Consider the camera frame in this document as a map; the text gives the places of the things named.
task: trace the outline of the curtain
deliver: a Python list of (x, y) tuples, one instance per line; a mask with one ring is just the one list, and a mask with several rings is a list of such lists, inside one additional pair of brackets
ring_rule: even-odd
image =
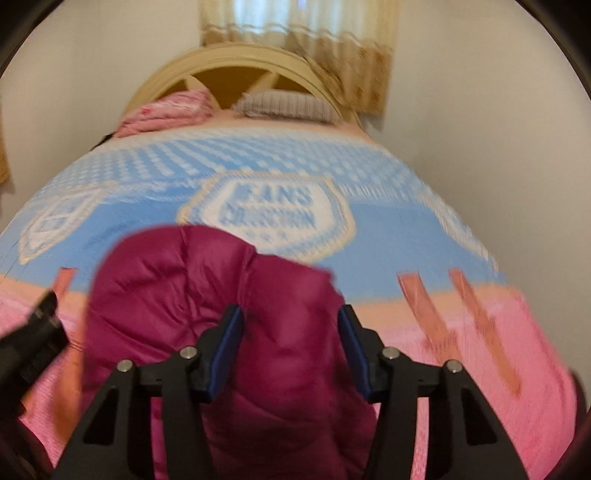
[(8, 171), (8, 161), (6, 160), (6, 153), (4, 150), (4, 142), (2, 140), (2, 99), (0, 98), (0, 185), (8, 180), (10, 173)]
[(401, 0), (202, 0), (203, 45), (264, 43), (303, 56), (339, 103), (382, 115)]

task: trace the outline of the bed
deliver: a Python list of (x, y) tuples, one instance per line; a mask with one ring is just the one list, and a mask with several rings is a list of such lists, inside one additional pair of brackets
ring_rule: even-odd
[[(333, 272), (362, 323), (415, 360), (461, 360), (503, 421), (532, 480), (574, 435), (576, 395), (521, 293), (455, 212), (374, 143), (313, 69), (250, 44), (201, 48), (154, 73), (125, 112), (187, 88), (208, 88), (203, 125), (114, 138), (55, 176), (0, 236), (0, 327), (22, 322), (53, 288), (72, 346), (26, 400), (24, 421), (55, 461), (78, 415), (87, 295), (123, 237), (203, 223), (260, 252)], [(342, 122), (237, 117), (244, 92), (322, 98)], [(424, 475), (420, 406), (413, 478)]]

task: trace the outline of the bed headboard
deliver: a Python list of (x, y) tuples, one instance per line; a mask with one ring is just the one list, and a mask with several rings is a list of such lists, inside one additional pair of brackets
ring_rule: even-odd
[(346, 122), (357, 123), (357, 114), (340, 105), (298, 55), (280, 48), (248, 43), (220, 43), (189, 51), (155, 72), (138, 89), (127, 113), (148, 102), (181, 90), (205, 86), (215, 108), (230, 108), (244, 92), (267, 89), (311, 93), (330, 103)]

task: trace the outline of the metal screw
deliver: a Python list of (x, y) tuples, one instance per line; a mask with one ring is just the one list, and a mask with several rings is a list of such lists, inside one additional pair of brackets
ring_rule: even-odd
[(464, 370), (463, 365), (457, 360), (450, 360), (446, 363), (446, 367), (453, 374), (457, 374), (458, 372)]
[(134, 363), (131, 360), (122, 360), (117, 364), (117, 370), (120, 372), (129, 372), (134, 367)]
[(184, 359), (191, 360), (197, 355), (197, 349), (194, 346), (189, 345), (183, 348), (179, 353)]
[(400, 356), (400, 350), (393, 346), (387, 346), (382, 350), (382, 355), (388, 360), (394, 360)]

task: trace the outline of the white wall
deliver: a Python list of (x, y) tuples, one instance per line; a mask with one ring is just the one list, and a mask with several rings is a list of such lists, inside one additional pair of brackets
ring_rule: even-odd
[(2, 79), (12, 182), (0, 187), (0, 231), (18, 209), (112, 132), (138, 87), (199, 44), (195, 0), (65, 0)]
[[(2, 78), (0, 228), (197, 45), (197, 4), (66, 0), (33, 32)], [(388, 112), (367, 127), (460, 212), (591, 387), (591, 102), (543, 27), (514, 0), (403, 0)]]
[(405, 0), (401, 15), (369, 131), (461, 214), (591, 390), (589, 97), (513, 0)]

